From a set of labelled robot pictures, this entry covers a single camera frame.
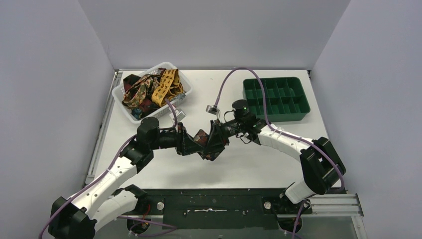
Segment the dark blue floral tie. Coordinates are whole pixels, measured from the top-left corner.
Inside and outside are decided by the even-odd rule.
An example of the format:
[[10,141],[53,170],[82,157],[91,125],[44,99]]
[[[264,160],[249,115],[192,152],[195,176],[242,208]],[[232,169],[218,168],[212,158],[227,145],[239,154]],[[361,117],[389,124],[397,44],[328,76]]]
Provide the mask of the dark blue floral tie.
[[202,147],[206,147],[209,141],[209,137],[210,136],[204,130],[200,129],[193,137],[193,140]]

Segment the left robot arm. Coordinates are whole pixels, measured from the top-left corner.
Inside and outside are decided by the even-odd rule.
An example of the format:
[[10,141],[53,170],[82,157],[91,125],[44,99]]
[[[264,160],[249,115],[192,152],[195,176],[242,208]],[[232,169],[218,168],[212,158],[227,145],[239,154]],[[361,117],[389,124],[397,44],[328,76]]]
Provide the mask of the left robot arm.
[[136,135],[123,144],[97,179],[68,199],[60,197],[53,203],[48,233],[56,239],[92,239],[101,222],[95,218],[97,210],[153,159],[154,150],[175,148],[179,155],[201,153],[208,140],[209,135],[203,130],[189,135],[182,123],[160,129],[158,119],[143,119]]

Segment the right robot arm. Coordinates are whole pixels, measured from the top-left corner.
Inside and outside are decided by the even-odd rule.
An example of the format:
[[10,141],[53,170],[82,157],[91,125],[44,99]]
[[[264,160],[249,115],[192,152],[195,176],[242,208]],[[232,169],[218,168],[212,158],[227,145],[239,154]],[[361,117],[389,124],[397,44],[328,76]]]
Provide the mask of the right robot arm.
[[343,190],[346,169],[329,139],[303,138],[294,135],[253,114],[247,100],[237,100],[232,104],[234,119],[220,123],[211,121],[211,130],[201,153],[208,160],[215,159],[229,138],[241,134],[250,142],[278,150],[301,164],[302,178],[293,182],[284,196],[292,204],[314,196],[324,195],[339,181]]

